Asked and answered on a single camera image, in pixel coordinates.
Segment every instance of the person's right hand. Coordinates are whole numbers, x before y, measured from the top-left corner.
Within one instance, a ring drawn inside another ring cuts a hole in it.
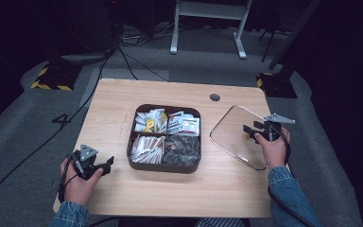
[[[63,160],[60,165],[60,173],[62,174],[67,163],[67,158]],[[90,198],[93,196],[94,188],[99,178],[101,177],[103,168],[99,168],[94,175],[88,180],[84,181],[77,176],[73,161],[67,169],[66,179],[64,183],[68,183],[64,190],[64,200],[78,203],[86,206]]]
[[[282,131],[287,139],[287,142],[290,143],[290,132],[287,129],[282,127]],[[264,154],[265,161],[267,162],[269,170],[272,170],[277,166],[285,166],[285,141],[282,136],[275,141],[269,142],[266,138],[264,138],[260,133],[256,133],[255,139],[261,145],[262,152]]]

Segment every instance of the white stand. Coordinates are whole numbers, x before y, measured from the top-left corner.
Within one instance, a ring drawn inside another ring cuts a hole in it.
[[[228,6],[198,2],[183,2],[177,0],[175,7],[175,28],[173,30],[172,44],[170,45],[170,53],[178,52],[179,40],[179,16],[197,16],[219,19],[229,19],[240,21],[238,32],[233,33],[233,39],[238,50],[240,59],[246,59],[247,55],[241,43],[241,33],[243,33],[244,25],[247,21],[251,6],[251,0],[247,0],[246,6]]]

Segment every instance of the person's left hand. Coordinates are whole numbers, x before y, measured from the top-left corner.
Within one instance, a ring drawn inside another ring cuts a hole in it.
[[[67,163],[67,158],[63,160],[63,162],[60,165],[61,174],[63,174],[64,168],[66,167],[66,163]],[[77,173],[75,168],[73,167],[73,163],[74,161],[72,161],[71,164],[69,165],[67,169],[66,179],[64,180],[63,183],[63,184],[68,183],[64,189],[64,200],[86,206],[90,198],[93,196],[95,185],[98,182],[99,178],[101,177],[103,169],[102,168],[98,169],[88,181],[85,181],[79,176],[76,176]]]

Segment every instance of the black cable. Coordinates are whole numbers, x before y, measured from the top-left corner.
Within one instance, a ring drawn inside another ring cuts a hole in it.
[[[83,124],[84,124],[85,117],[87,116],[87,113],[88,113],[88,110],[89,110],[89,109],[90,109],[90,108],[88,108],[88,109],[87,109],[87,111],[85,111],[85,113],[82,115],[81,125],[83,125]]]
[[[91,225],[90,225],[90,227],[95,227],[95,226],[97,226],[97,225],[99,225],[99,224],[102,224],[102,223],[104,223],[104,222],[107,222],[107,221],[110,221],[110,220],[113,220],[113,219],[118,220],[119,218],[118,218],[118,217],[105,218],[105,219],[102,219],[102,220],[100,220],[100,221],[97,221],[96,223],[91,224]]]
[[[114,50],[112,51],[112,53],[108,56],[108,58],[106,60],[104,60],[101,65],[99,66],[99,76],[98,78],[100,78],[102,76],[102,70],[103,67],[105,66],[106,62],[108,61],[109,57],[113,54]],[[40,149],[42,149],[47,143],[49,143],[59,132],[61,132],[61,130],[64,129],[64,127],[67,126],[67,124],[69,124],[71,122],[71,120],[81,111],[81,109],[87,104],[88,100],[93,96],[93,93],[95,92],[96,86],[98,84],[99,79],[96,81],[94,90],[91,92],[90,96],[87,98],[87,100],[82,104],[81,107],[78,108],[78,110],[70,117],[70,120],[64,122],[60,128],[55,131],[45,142],[43,142],[39,147],[37,147],[34,151],[32,151],[31,153],[29,153],[27,155],[27,157],[25,159],[23,159],[19,164],[17,164],[9,173],[7,173],[1,180],[0,180],[0,185],[17,169],[19,168],[25,161],[27,161],[30,157],[32,157],[35,153],[37,153]]]
[[[136,60],[134,57],[132,57],[132,56],[130,56],[130,55],[128,55],[128,54],[126,54],[126,53],[123,53],[124,55],[126,55],[127,57],[129,57],[129,58],[131,58],[131,59],[133,59],[133,60],[135,60],[137,63],[139,63],[139,64],[141,64],[141,65],[143,65],[147,70],[149,70],[149,72],[151,72],[151,73],[153,73],[153,74],[155,74],[156,76],[158,76],[159,78],[161,78],[161,79],[163,79],[163,80],[165,80],[165,81],[167,81],[167,82],[169,82],[169,80],[167,80],[167,79],[165,79],[165,78],[163,78],[162,76],[160,76],[159,74],[157,74],[157,73],[155,73],[154,71],[152,71],[148,66],[146,66],[146,65],[144,65],[143,63],[141,63],[141,62],[139,62],[138,60]]]
[[[160,30],[161,32],[159,32],[159,33],[158,33],[158,31],[156,31],[157,34],[154,34],[153,35],[153,38],[149,38],[147,35],[144,35],[144,34],[139,34],[135,29],[128,29],[127,32],[129,32],[130,35],[127,36],[127,37],[122,37],[122,42],[119,42],[119,44],[121,44],[122,46],[125,46],[125,47],[135,47],[135,46],[143,46],[143,45],[145,45],[145,44],[147,44],[147,43],[149,43],[151,41],[161,40],[163,37],[165,37],[167,35],[172,35],[173,34],[173,32],[172,33],[168,33],[168,34],[163,34],[163,33],[166,32],[167,30],[169,30],[170,28],[174,28],[174,25],[175,25],[175,23],[170,24],[166,28],[161,29]],[[124,42],[124,39],[127,39],[127,38],[130,38],[131,39],[131,38],[137,38],[137,37],[138,37],[138,39],[137,39],[137,42],[135,44],[131,44],[131,43]]]
[[[136,29],[125,29],[123,30],[121,39],[133,39],[140,36],[142,36],[142,34],[139,34]]]
[[[102,52],[104,52],[104,53],[108,53],[108,52],[110,52],[110,51],[112,51],[115,47],[116,47],[116,45],[113,45],[113,46],[111,46],[110,48],[108,48],[108,49],[106,49],[106,50],[94,50],[94,48],[95,47],[101,47],[101,46],[88,46],[88,45],[86,45],[86,44],[84,44],[82,41],[81,41],[81,39],[78,37],[78,35],[76,35],[76,32],[70,27],[70,25],[69,25],[69,22],[68,22],[68,20],[66,19],[66,17],[64,16],[64,14],[63,14],[63,12],[61,11],[61,8],[59,7],[59,5],[58,5],[58,3],[57,3],[57,1],[56,0],[52,0],[52,2],[54,3],[54,5],[55,5],[55,7],[57,8],[57,10],[58,10],[58,12],[59,12],[59,14],[60,14],[60,16],[61,16],[61,18],[63,19],[63,21],[64,21],[64,23],[66,23],[66,26],[67,26],[67,28],[69,29],[69,31],[70,31],[70,33],[73,35],[73,37],[79,42],[79,44],[81,45],[81,46],[83,46],[84,48],[86,48],[87,50],[89,50],[89,51],[93,51],[93,52],[98,52],[98,53],[102,53]]]
[[[74,64],[74,65],[86,65],[86,64],[93,64],[93,63],[98,63],[100,61],[104,61],[105,59],[108,58],[108,55],[110,53],[106,53],[104,54],[102,57],[97,57],[97,58],[90,58],[90,59],[80,59],[80,60],[71,60],[71,59],[66,59],[61,57],[64,61],[66,61],[69,64]]]
[[[278,131],[276,129],[273,129],[273,130],[276,131],[282,137],[282,139],[285,141],[285,148],[286,148],[285,163],[287,163],[288,156],[290,155],[290,152],[291,152],[290,144],[288,143],[287,138],[285,137],[285,135],[283,133],[281,133],[280,131]],[[270,198],[273,201],[276,202],[276,204],[278,204],[288,214],[290,214],[291,216],[293,216],[294,218],[296,218],[299,222],[301,222],[305,226],[314,227],[314,225],[310,221],[308,221],[307,219],[303,218],[302,216],[300,216],[299,214],[297,214],[296,212],[294,212],[293,210],[291,210],[290,208],[288,208],[287,206],[285,206],[279,199],[277,199],[275,197],[275,195],[273,195],[273,193],[270,191],[270,187],[269,186],[268,186],[268,194],[269,194]]]
[[[123,52],[122,48],[120,48],[120,46],[119,46],[118,48],[119,48],[120,53],[122,53],[122,56],[123,56],[123,58],[125,59],[126,64],[128,65],[128,68],[129,68],[129,70],[130,70],[130,72],[131,72],[132,76],[133,76],[136,80],[139,80],[137,77],[135,77],[134,73],[132,72],[131,67],[130,67],[130,65],[129,65],[129,61],[128,61],[128,59],[126,58],[126,55],[125,55],[125,53]]]
[[[276,202],[276,204],[278,204],[282,209],[284,209],[288,214],[292,215],[294,218],[296,218],[299,222],[301,222],[302,224],[304,224],[305,226],[308,227],[315,227],[315,225],[313,225],[311,222],[309,222],[307,219],[303,218],[302,216],[300,216],[299,214],[297,214],[296,212],[294,212],[293,210],[291,210],[290,208],[288,208],[287,206],[285,206],[281,201],[279,201],[270,191],[270,187],[268,186],[268,194],[270,196],[270,198]]]
[[[66,179],[66,174],[67,174],[67,169],[69,168],[70,163],[72,162],[72,158],[71,156],[67,156],[67,162],[66,165],[64,166],[64,170],[61,173],[61,178],[60,178],[60,184],[59,184],[59,189],[58,189],[58,200],[60,203],[62,203],[64,201],[64,180]]]
[[[78,176],[78,174],[75,174],[75,176],[73,176],[72,178],[69,179],[69,181],[67,181],[67,183],[64,185],[64,187],[66,187],[70,181],[72,181],[73,179],[75,179],[75,177]]]

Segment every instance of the wooden table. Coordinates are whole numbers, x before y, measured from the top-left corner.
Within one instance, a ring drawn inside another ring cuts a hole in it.
[[[218,94],[212,101],[210,94]],[[191,174],[135,170],[126,156],[137,107],[157,104],[194,108],[201,115],[202,157]],[[88,204],[92,214],[160,217],[270,217],[268,170],[254,171],[216,146],[210,131],[233,106],[268,115],[262,90],[175,82],[102,79],[75,148],[98,149],[95,164],[114,156]],[[59,209],[58,200],[54,211]]]

